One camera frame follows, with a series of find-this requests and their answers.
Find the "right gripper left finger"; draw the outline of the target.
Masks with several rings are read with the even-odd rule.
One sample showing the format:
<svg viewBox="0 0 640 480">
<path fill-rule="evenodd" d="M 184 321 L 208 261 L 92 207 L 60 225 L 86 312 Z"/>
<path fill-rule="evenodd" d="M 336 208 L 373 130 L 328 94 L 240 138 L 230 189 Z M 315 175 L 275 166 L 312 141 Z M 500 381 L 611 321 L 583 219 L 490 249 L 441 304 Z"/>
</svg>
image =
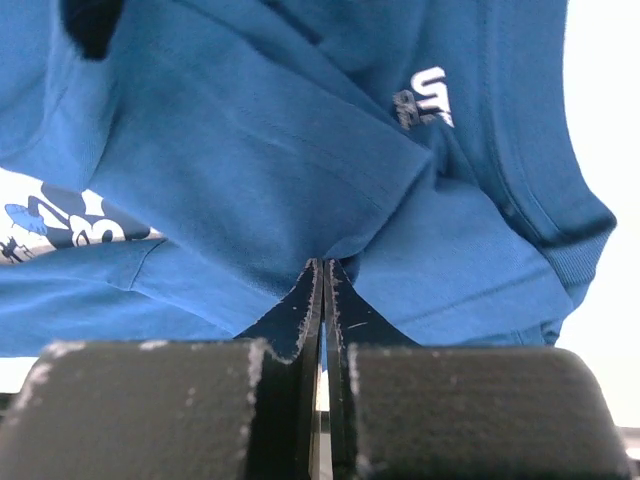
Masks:
<svg viewBox="0 0 640 480">
<path fill-rule="evenodd" d="M 323 266 L 231 341 L 57 342 L 1 422 L 5 479 L 309 479 Z"/>
</svg>

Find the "dark blue t shirt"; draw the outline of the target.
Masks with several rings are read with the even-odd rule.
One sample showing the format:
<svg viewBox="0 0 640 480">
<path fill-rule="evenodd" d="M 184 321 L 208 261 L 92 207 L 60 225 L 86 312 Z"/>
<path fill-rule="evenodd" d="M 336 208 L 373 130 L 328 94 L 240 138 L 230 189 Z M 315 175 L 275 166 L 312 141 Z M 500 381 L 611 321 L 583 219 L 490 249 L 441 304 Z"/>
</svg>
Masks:
<svg viewBox="0 0 640 480">
<path fill-rule="evenodd" d="M 551 345 L 616 219 L 563 1 L 5 1 L 1 354 L 226 339 L 335 259 L 423 345 Z"/>
</svg>

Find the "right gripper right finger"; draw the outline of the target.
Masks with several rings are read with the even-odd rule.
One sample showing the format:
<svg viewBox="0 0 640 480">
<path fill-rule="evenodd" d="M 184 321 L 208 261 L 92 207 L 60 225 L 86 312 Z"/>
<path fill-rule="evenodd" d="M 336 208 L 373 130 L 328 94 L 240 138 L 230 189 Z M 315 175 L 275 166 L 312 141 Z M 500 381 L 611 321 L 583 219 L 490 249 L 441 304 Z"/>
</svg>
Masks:
<svg viewBox="0 0 640 480">
<path fill-rule="evenodd" d="M 423 347 L 324 265 L 337 479 L 629 479 L 601 388 L 553 347 Z"/>
</svg>

